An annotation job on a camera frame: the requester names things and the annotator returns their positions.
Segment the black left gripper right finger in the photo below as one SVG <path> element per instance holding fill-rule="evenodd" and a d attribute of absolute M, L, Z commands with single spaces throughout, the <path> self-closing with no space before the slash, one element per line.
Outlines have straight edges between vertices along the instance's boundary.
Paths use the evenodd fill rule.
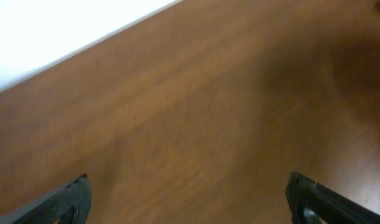
<path fill-rule="evenodd" d="M 379 223 L 380 215 L 309 179 L 291 172 L 285 196 L 293 224 Z"/>

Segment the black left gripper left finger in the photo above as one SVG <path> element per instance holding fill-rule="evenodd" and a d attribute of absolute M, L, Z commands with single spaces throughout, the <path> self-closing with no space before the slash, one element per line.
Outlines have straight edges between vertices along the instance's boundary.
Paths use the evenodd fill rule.
<path fill-rule="evenodd" d="M 90 181 L 82 174 L 69 184 L 1 216 L 0 224 L 85 224 L 91 201 Z"/>

